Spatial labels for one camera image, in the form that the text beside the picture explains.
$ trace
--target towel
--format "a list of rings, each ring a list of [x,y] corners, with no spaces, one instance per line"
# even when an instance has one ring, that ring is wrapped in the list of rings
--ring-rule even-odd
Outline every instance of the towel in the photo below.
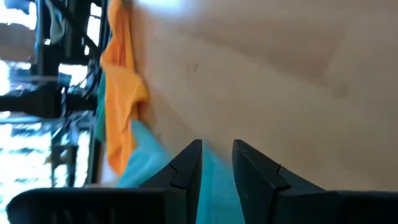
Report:
[[[171,160],[168,150],[141,122],[134,120],[131,126],[137,149],[132,153],[116,187],[138,187]],[[197,224],[216,223],[241,224],[244,218],[232,168],[204,143]]]
[[[138,104],[148,100],[143,79],[134,71],[130,16],[121,0],[108,7],[109,27],[113,34],[101,56],[106,76],[105,126],[108,162],[121,175],[136,148],[131,120],[138,118]]]

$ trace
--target orange towel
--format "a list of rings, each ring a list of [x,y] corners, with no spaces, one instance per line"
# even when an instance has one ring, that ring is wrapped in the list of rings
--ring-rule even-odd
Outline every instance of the orange towel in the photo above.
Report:
[[[113,36],[101,56],[106,75],[106,144],[108,162],[121,175],[136,148],[131,120],[138,118],[137,104],[147,101],[148,94],[142,78],[135,73],[130,16],[121,0],[109,3],[108,19]]]

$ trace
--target orange cloth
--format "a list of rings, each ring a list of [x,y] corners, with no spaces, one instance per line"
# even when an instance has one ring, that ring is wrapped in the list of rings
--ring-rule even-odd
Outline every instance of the orange cloth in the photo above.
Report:
[[[108,162],[121,175],[136,148],[131,120],[138,118],[137,104],[147,101],[148,94],[142,78],[135,73],[130,16],[121,0],[109,3],[108,19],[113,36],[101,56],[106,75],[106,144]]]

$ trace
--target teal cloth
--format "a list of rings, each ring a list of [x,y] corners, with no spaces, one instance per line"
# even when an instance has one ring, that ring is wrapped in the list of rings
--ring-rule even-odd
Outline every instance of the teal cloth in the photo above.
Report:
[[[160,171],[170,160],[154,135],[139,121],[132,122],[137,148],[116,187],[138,187]],[[205,143],[203,173],[197,213],[198,224],[244,223],[233,171]]]
[[[99,81],[98,94],[97,94],[97,122],[94,128],[95,138],[101,142],[106,141],[105,129],[105,74],[102,73],[101,80]]]

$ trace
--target light wood panel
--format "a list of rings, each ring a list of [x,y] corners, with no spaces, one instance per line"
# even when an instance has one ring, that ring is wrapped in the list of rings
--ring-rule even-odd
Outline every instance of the light wood panel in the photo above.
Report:
[[[243,139],[327,189],[398,190],[398,1],[135,0],[145,117],[176,152]]]

